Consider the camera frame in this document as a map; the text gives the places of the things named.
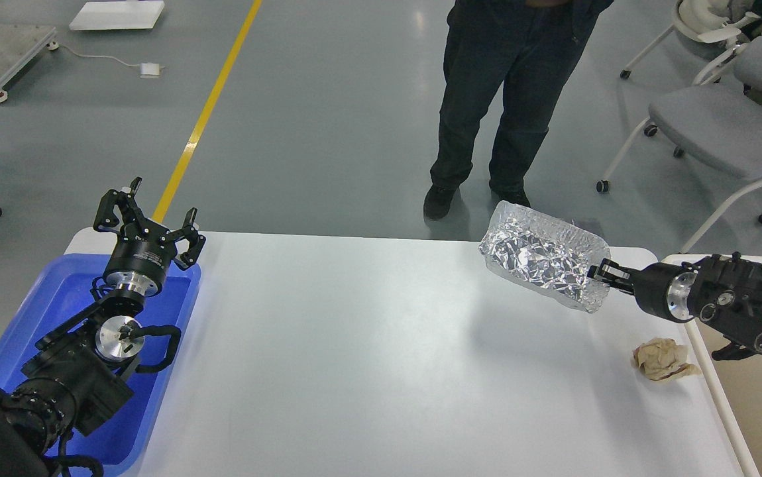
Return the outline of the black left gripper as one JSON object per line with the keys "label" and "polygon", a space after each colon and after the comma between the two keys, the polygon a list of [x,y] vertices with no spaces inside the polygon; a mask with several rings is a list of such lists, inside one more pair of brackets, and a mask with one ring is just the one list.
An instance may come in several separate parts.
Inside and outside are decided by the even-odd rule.
{"label": "black left gripper", "polygon": [[[136,176],[129,187],[111,188],[103,194],[93,229],[117,235],[117,243],[103,271],[103,281],[115,289],[151,297],[163,289],[172,262],[181,270],[198,262],[206,237],[195,222],[196,207],[188,209],[177,230],[170,231],[161,225],[147,226],[146,217],[135,200],[141,182],[141,176]],[[166,242],[161,242],[165,235]],[[178,252],[177,244],[182,241],[188,243],[187,250]]]}

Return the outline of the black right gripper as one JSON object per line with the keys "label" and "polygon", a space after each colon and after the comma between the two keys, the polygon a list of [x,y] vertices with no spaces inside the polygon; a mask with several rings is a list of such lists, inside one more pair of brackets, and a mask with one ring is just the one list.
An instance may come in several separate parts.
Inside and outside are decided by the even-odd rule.
{"label": "black right gripper", "polygon": [[688,323],[694,318],[688,298],[697,272],[686,266],[658,262],[636,270],[603,259],[598,266],[589,268],[587,276],[626,295],[635,296],[639,308],[647,314],[674,323]]}

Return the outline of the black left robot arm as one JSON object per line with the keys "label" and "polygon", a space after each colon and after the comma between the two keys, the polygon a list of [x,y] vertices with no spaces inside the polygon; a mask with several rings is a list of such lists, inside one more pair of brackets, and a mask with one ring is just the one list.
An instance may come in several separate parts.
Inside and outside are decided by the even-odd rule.
{"label": "black left robot arm", "polygon": [[99,202],[93,228],[117,242],[93,281],[93,302],[36,341],[23,383],[0,388],[0,476],[69,476],[72,468],[102,476],[99,459],[68,453],[68,442],[96,431],[133,398],[133,374],[157,374],[177,356],[178,326],[142,325],[136,317],[164,289],[172,264],[196,264],[206,239],[196,208],[177,230],[146,217],[135,199],[141,181],[111,188]]}

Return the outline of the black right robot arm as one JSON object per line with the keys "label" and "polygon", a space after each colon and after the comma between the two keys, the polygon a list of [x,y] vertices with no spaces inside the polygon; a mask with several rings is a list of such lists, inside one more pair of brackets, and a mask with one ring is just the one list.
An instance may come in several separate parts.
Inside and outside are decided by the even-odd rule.
{"label": "black right robot arm", "polygon": [[647,314],[674,323],[699,320],[729,343],[714,360],[762,356],[762,264],[739,253],[702,257],[697,262],[657,262],[642,270],[604,259],[590,279],[635,298]]}

